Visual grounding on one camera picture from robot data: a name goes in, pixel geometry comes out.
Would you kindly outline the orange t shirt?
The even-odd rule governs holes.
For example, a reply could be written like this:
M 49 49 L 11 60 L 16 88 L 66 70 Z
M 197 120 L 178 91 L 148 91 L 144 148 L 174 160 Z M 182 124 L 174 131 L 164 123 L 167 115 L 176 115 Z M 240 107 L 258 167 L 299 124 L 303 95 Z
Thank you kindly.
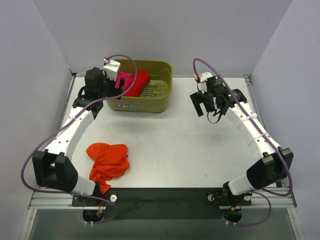
M 128 147 L 125 144 L 97 142 L 91 144 L 86 153 L 93 160 L 89 179 L 99 183 L 102 195 L 111 188 L 108 181 L 123 176 L 130 168 Z

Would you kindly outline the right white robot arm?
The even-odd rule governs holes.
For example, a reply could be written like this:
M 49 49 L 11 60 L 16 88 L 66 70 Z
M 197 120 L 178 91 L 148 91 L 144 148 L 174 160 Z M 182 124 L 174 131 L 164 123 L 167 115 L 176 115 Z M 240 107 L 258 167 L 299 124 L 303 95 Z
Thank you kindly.
M 255 163 L 241 176 L 227 182 L 221 197 L 233 204 L 240 195 L 260 190 L 288 178 L 293 152 L 282 148 L 264 129 L 239 89 L 229 91 L 218 76 L 205 72 L 195 77 L 197 92 L 190 95 L 198 116 L 208 114 L 227 117 L 251 149 Z

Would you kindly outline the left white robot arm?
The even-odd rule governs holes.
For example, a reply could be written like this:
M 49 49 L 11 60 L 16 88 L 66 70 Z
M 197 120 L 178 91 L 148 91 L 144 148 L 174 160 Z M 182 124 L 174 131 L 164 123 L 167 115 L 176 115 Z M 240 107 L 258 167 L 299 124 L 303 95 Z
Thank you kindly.
M 32 156 L 35 180 L 40 187 L 84 194 L 83 199 L 91 206 L 100 203 L 102 193 L 97 184 L 78 174 L 72 156 L 85 130 L 104 106 L 103 100 L 122 94 L 124 80 L 116 83 L 120 66 L 119 62 L 110 63 L 85 73 L 85 84 L 73 102 L 63 130 L 43 151 L 37 150 Z

